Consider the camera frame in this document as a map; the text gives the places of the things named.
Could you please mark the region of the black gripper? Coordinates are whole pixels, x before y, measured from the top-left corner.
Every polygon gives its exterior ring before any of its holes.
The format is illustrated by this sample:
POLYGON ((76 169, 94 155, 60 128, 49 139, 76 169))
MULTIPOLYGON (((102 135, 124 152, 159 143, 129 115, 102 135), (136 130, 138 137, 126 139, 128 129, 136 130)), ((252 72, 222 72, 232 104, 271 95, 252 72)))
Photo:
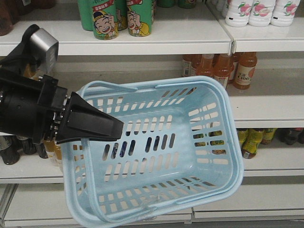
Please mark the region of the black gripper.
POLYGON ((123 122, 98 110, 80 95, 72 92, 66 102, 67 89, 58 86, 58 80, 43 75, 38 81, 41 89, 36 104, 36 117, 32 141, 43 140, 67 143, 84 138, 114 142, 121 138, 123 122))

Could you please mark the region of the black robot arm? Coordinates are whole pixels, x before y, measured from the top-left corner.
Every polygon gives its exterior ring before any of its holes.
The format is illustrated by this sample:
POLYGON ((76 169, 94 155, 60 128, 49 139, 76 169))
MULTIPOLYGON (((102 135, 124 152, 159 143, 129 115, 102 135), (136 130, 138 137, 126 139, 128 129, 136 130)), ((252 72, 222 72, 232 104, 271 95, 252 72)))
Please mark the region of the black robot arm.
POLYGON ((58 57, 58 41, 31 25, 21 42, 0 62, 0 130, 58 143, 82 138, 116 141, 123 122, 99 111, 77 93, 68 93, 49 76, 58 57))

